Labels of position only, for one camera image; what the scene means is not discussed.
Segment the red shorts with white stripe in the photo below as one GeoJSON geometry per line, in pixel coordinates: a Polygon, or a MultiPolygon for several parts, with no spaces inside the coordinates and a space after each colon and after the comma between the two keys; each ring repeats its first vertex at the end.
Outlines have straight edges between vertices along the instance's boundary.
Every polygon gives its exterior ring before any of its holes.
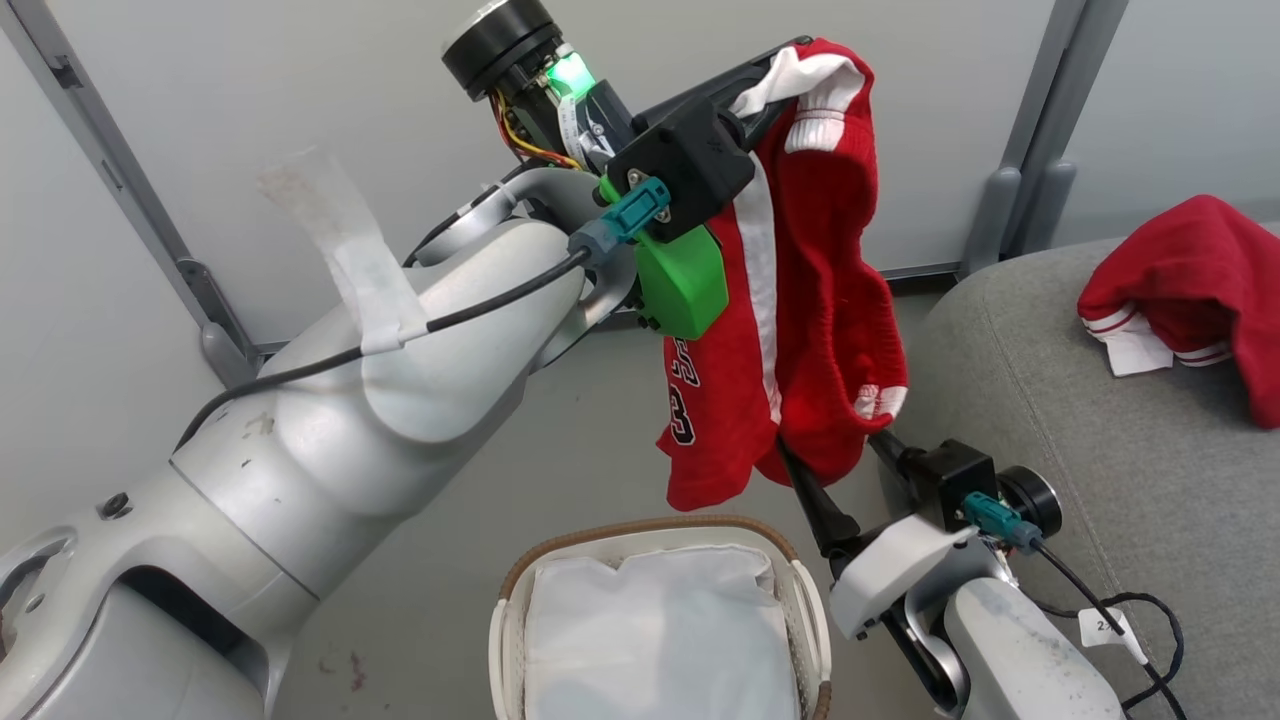
{"type": "Polygon", "coordinates": [[[780,483],[785,445],[823,486],[845,478],[908,396],[884,278],[861,255],[878,197],[872,68],[827,38],[781,50],[731,111],[787,108],[755,176],[710,222],[728,306],[698,340],[664,342],[667,501],[708,509],[754,471],[780,483]]]}

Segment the translucent tape strip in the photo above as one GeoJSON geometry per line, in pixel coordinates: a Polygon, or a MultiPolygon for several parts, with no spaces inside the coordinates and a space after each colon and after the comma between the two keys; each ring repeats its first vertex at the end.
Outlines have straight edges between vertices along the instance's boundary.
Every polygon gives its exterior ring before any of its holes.
{"type": "Polygon", "coordinates": [[[311,147],[266,168],[259,191],[298,224],[323,255],[360,332],[364,355],[403,348],[428,334],[428,314],[387,245],[366,199],[328,150],[311,147]]]}

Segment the red garment with white tag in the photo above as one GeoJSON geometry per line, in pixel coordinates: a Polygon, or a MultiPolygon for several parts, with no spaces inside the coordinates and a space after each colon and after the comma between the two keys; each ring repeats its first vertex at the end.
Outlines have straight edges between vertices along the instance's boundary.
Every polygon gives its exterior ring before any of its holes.
{"type": "Polygon", "coordinates": [[[1233,361],[1252,420],[1280,429],[1280,237],[1221,199],[1140,225],[1093,270],[1076,314],[1116,378],[1233,361]]]}

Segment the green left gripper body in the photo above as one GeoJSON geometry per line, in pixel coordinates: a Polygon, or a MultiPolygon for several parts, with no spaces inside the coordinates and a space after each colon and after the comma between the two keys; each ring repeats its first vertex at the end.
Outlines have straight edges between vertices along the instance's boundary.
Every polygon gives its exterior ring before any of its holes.
{"type": "Polygon", "coordinates": [[[714,236],[701,223],[677,223],[673,196],[655,176],[634,176],[625,192],[604,176],[598,191],[605,202],[602,256],[634,261],[635,278],[623,283],[623,305],[662,334],[703,337],[730,300],[714,236]]]}

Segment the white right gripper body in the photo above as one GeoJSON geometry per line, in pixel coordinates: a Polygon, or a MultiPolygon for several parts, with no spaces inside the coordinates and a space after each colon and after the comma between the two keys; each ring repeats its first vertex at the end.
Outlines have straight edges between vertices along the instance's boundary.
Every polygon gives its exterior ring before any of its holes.
{"type": "Polygon", "coordinates": [[[905,596],[978,529],[946,532],[918,514],[888,524],[835,579],[829,615],[852,639],[868,621],[905,596]]]}

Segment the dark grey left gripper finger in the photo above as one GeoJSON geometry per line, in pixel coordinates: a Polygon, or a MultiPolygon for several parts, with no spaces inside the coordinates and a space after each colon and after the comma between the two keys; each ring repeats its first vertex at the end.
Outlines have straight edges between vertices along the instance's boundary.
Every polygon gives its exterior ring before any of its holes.
{"type": "Polygon", "coordinates": [[[733,100],[745,90],[753,87],[765,77],[772,67],[773,58],[785,47],[804,46],[814,42],[813,37],[795,37],[788,44],[781,44],[771,50],[756,55],[749,61],[739,63],[718,76],[694,85],[685,91],[668,97],[657,105],[640,113],[640,126],[654,126],[669,115],[675,109],[692,97],[707,97],[718,108],[728,108],[733,100]]]}

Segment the grey metal partition post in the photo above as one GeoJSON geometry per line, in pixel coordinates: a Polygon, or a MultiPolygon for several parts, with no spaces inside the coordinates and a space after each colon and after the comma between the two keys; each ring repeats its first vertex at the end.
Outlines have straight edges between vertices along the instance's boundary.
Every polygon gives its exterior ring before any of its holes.
{"type": "Polygon", "coordinates": [[[1007,258],[1050,249],[1078,173],[1068,160],[1085,104],[1130,0],[1057,0],[1074,10],[1021,164],[1004,250],[1007,258]]]}
{"type": "Polygon", "coordinates": [[[1087,0],[1053,0],[1004,154],[984,183],[966,237],[965,254],[955,274],[957,281],[1001,259],[1019,192],[1029,172],[1030,147],[1085,4],[1087,0]]]}
{"type": "Polygon", "coordinates": [[[0,58],[6,78],[0,118],[0,251],[32,260],[0,272],[0,370],[50,379],[83,372],[86,384],[157,373],[232,387],[255,369],[225,329],[209,319],[172,254],[177,234],[154,225],[140,173],[119,169],[81,110],[88,86],[70,55],[46,55],[55,29],[42,0],[0,0],[0,58]]]}

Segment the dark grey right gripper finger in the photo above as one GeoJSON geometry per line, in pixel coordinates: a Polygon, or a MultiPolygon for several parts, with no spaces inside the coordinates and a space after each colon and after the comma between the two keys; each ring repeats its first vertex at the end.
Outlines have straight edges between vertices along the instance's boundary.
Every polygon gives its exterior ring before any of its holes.
{"type": "Polygon", "coordinates": [[[902,483],[915,483],[922,477],[922,460],[927,455],[923,448],[904,443],[888,429],[870,436],[868,446],[892,475],[902,483]]]}
{"type": "Polygon", "coordinates": [[[783,442],[777,451],[823,559],[854,559],[860,551],[861,528],[829,497],[814,471],[783,442]]]}

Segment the grey fabric sofa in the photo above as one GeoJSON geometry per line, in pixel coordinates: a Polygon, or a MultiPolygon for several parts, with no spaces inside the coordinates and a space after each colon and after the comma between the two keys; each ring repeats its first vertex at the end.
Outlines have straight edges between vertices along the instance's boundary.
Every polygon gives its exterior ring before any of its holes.
{"type": "Polygon", "coordinates": [[[957,439],[1056,491],[1050,548],[1094,592],[1162,600],[1190,720],[1280,720],[1280,430],[1236,366],[1116,378],[1076,300],[1115,240],[1012,259],[905,331],[908,445],[957,439]]]}

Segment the woven laundry basket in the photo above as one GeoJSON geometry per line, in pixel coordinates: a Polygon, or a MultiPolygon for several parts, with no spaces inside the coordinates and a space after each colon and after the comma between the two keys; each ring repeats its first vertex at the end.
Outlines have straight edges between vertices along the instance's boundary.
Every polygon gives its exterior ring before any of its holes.
{"type": "Polygon", "coordinates": [[[541,566],[562,559],[593,559],[617,568],[646,551],[712,544],[739,544],[769,557],[774,597],[785,615],[799,720],[828,720],[832,642],[818,584],[790,541],[773,527],[753,518],[705,514],[579,530],[525,552],[503,582],[489,625],[488,671],[495,720],[526,720],[524,642],[535,575],[541,566]]]}

